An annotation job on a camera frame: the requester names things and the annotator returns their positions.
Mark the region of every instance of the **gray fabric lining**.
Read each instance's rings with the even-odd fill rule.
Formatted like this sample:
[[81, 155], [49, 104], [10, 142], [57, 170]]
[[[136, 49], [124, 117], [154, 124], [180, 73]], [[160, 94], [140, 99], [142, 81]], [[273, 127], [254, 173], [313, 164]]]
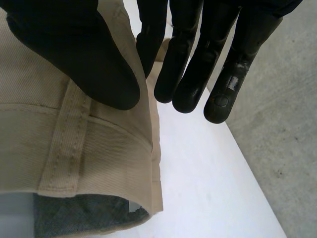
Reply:
[[137, 223], [149, 216], [144, 208], [129, 212], [129, 201], [116, 196], [85, 194], [54, 198], [34, 194], [34, 236], [53, 238]]

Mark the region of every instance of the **gray floor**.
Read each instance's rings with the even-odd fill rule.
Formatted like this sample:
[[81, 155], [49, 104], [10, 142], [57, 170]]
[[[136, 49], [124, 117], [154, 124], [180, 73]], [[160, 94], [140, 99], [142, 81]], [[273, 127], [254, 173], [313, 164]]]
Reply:
[[317, 238], [316, 0], [262, 46], [227, 124], [288, 238]]

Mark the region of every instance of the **khaki fabric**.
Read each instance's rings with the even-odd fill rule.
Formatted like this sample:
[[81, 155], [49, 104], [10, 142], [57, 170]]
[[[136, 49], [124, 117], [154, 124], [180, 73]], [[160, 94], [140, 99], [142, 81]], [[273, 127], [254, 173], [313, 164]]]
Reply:
[[87, 97], [13, 36], [0, 9], [0, 193], [113, 195], [153, 215], [162, 210], [154, 82], [147, 87], [123, 2], [100, 0], [98, 10], [140, 86], [128, 111]]

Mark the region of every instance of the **folded fabric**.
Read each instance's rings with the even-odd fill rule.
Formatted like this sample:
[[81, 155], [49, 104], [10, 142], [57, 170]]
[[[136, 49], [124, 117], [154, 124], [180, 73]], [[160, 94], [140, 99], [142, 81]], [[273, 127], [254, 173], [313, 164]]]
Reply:
[[137, 78], [131, 110], [85, 95], [20, 43], [0, 10], [0, 193], [34, 193], [37, 238], [108, 234], [162, 210], [154, 82], [145, 81], [123, 2], [101, 0], [98, 11]]

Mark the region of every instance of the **robotic hand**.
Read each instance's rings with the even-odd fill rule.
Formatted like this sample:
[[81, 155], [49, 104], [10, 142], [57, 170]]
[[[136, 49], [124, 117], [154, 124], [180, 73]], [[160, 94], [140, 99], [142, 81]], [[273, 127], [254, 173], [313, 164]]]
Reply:
[[[149, 75], [166, 25], [167, 0], [138, 0], [142, 31], [137, 50], [146, 77]], [[205, 118], [224, 122], [233, 107], [244, 78], [261, 45], [301, 0], [170, 0], [173, 36], [159, 74], [155, 97], [172, 101], [176, 110], [195, 109], [216, 65], [229, 31], [237, 25], [222, 71], [205, 105]], [[199, 16], [203, 9], [200, 38], [184, 73]]]
[[19, 41], [91, 98], [127, 110], [139, 101], [139, 85], [97, 6], [98, 0], [0, 0]]

